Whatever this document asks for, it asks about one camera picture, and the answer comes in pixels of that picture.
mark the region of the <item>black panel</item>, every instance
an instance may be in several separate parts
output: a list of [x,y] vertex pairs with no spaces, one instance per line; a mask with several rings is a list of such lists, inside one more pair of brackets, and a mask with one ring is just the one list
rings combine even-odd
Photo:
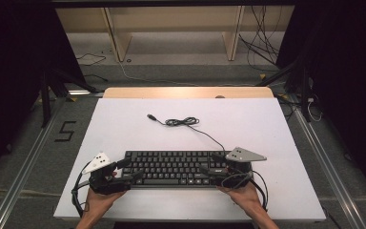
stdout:
[[[0,156],[37,98],[40,76],[50,68],[85,82],[55,10],[0,0]],[[63,93],[63,80],[56,82],[52,88]]]
[[314,72],[314,92],[366,176],[366,1],[334,21]]

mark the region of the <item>keyboard key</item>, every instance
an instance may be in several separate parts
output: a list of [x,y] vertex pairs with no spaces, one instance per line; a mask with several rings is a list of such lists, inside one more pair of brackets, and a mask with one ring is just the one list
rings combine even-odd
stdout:
[[178,179],[146,179],[144,185],[176,185],[179,184]]

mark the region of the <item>gray floor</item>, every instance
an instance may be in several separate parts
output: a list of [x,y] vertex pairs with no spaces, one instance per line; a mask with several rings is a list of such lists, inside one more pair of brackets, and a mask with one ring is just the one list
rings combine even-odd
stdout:
[[[243,34],[245,38],[251,33]],[[249,62],[260,71],[248,65],[248,50],[240,43],[235,61],[228,61],[221,34],[217,32],[178,32],[178,33],[137,33],[133,36],[126,61],[122,68],[115,63],[108,36],[106,34],[69,34],[76,56],[92,53],[106,56],[106,59],[92,66],[81,66],[89,84],[100,89],[125,86],[199,86],[218,85],[254,85],[260,82],[260,75],[272,74],[274,66],[250,53]],[[272,41],[279,47],[282,33],[272,36]],[[81,65],[90,65],[101,57],[86,56]],[[284,78],[272,85],[272,90],[281,94]],[[78,89],[69,85],[71,90]],[[5,228],[72,228],[76,222],[55,219],[52,215],[63,192],[65,182],[71,171],[85,132],[88,128],[97,96],[73,96],[74,100],[52,102],[53,108],[59,108],[47,141],[37,158],[27,182],[15,202],[6,221]],[[291,110],[282,105],[284,115]],[[314,185],[316,194],[325,209],[333,216],[341,228],[353,228],[348,220],[336,192],[326,177],[317,159],[314,148],[309,142],[302,125],[301,117],[295,112],[289,117],[288,125],[295,144],[304,162],[305,168]],[[65,121],[74,121],[67,128],[74,131],[70,141],[58,142],[67,135],[60,134]],[[0,202],[9,190],[12,182],[28,158],[35,139],[41,132],[42,105],[36,101],[18,135],[13,140],[12,152],[0,159]],[[355,202],[361,217],[366,223],[366,179],[354,163],[344,156],[340,139],[335,134],[328,120],[311,122],[325,153],[335,165],[335,170],[345,185],[345,189]],[[102,220],[96,228],[112,228],[114,222]],[[279,221],[280,228],[336,228],[331,219],[319,223],[299,223]]]

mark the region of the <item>finger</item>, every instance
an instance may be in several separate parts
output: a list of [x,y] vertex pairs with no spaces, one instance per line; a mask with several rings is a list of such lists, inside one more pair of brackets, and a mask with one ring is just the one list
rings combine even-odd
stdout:
[[219,191],[221,191],[221,192],[223,192],[223,193],[228,193],[228,192],[230,192],[232,189],[230,189],[230,188],[225,188],[225,187],[221,187],[221,186],[216,186],[216,188],[219,190]]

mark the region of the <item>person's right hand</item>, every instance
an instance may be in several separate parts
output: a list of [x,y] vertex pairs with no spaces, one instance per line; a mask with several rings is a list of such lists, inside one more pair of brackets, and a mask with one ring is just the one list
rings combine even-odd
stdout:
[[270,219],[267,212],[263,209],[257,195],[256,188],[251,182],[248,182],[245,187],[238,189],[230,189],[220,186],[217,186],[217,188],[221,192],[228,194],[231,199],[245,211],[246,215],[252,218],[260,228],[278,228],[272,219]]

